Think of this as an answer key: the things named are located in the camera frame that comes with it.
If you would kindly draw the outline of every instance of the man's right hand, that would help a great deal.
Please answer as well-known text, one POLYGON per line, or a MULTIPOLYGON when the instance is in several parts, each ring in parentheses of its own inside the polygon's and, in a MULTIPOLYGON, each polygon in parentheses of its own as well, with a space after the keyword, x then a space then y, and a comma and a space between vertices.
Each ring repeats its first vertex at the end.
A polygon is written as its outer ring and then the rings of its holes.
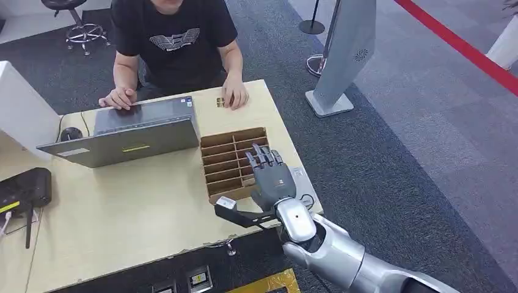
POLYGON ((99 99, 99 106, 112 106, 118 110, 129 110, 131 105, 137 101, 137 92, 134 89, 124 87, 114 88, 108 96, 99 99))

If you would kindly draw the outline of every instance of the desk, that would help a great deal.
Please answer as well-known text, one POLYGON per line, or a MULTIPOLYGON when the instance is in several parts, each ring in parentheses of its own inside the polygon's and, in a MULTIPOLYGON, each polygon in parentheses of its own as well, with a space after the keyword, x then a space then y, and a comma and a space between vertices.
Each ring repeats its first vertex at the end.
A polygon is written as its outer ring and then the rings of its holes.
MULTIPOLYGON (((0 181, 48 163, 0 131, 0 181)), ((25 229, 0 239, 0 292, 24 292, 29 278, 39 223, 32 224, 31 247, 25 249, 25 229)))
MULTIPOLYGON (((250 101, 236 111, 216 107, 220 88, 190 93, 200 135, 263 126, 284 161, 302 166, 264 81, 246 87, 250 101)), ((96 111, 84 112, 90 132, 96 111)), ((62 124, 87 133, 79 113, 65 116, 62 124)), ((40 224, 28 293, 64 288, 259 230, 216 217, 199 148, 96 169, 54 158, 52 171, 53 202, 40 224)), ((259 211, 250 198, 238 205, 259 211)), ((312 210, 322 212, 318 199, 312 210)))

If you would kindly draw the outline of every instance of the stool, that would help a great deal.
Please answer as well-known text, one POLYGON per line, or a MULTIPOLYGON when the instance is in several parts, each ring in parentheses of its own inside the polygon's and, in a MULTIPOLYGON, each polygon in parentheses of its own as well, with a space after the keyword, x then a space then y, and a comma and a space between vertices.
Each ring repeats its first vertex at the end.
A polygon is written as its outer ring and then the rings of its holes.
POLYGON ((110 42, 106 38, 106 32, 103 27, 92 23, 82 23, 82 20, 76 11, 76 7, 85 2, 86 0, 42 0, 43 5, 56 11, 54 17, 56 17, 61 10, 68 10, 70 14, 72 14, 72 17, 76 21, 76 25, 67 31, 66 43, 68 45, 68 49, 72 50, 73 44, 79 43, 84 51, 84 55, 88 56, 90 55, 90 52, 86 50, 86 43, 98 38, 105 40, 106 46, 109 46, 110 42))

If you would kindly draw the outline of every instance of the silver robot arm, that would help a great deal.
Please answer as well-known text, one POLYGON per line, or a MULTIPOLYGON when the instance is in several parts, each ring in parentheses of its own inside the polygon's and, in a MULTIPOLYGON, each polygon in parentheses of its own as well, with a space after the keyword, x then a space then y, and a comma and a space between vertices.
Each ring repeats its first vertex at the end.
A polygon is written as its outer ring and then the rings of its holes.
POLYGON ((278 152, 256 144, 253 148, 257 155, 246 156, 259 190, 251 196, 263 212, 239 211, 236 201, 220 197, 214 205, 216 215, 243 227, 264 228, 261 223, 278 219, 287 257, 350 293, 459 293, 423 273, 365 253, 347 231, 295 199, 295 182, 278 152))
POLYGON ((283 244, 284 253, 342 290, 351 293, 458 293, 428 275, 393 266, 365 253, 365 247, 352 240, 342 227, 319 214, 309 213, 300 201, 300 204, 295 201, 298 200, 289 199, 277 205, 277 215, 291 240, 283 244), (303 246, 318 234, 315 232, 308 239, 308 233, 316 230, 323 234, 321 244, 316 251, 309 252, 303 246))

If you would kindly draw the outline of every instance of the computer mouse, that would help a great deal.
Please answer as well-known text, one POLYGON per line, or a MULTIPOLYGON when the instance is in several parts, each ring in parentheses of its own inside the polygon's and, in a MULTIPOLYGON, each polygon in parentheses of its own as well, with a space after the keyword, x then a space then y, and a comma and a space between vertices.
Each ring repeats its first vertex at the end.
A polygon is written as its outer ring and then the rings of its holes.
POLYGON ((81 139, 82 138, 82 132, 81 130, 75 128, 75 127, 67 127, 61 131, 60 135, 61 141, 66 142, 68 140, 73 139, 81 139))

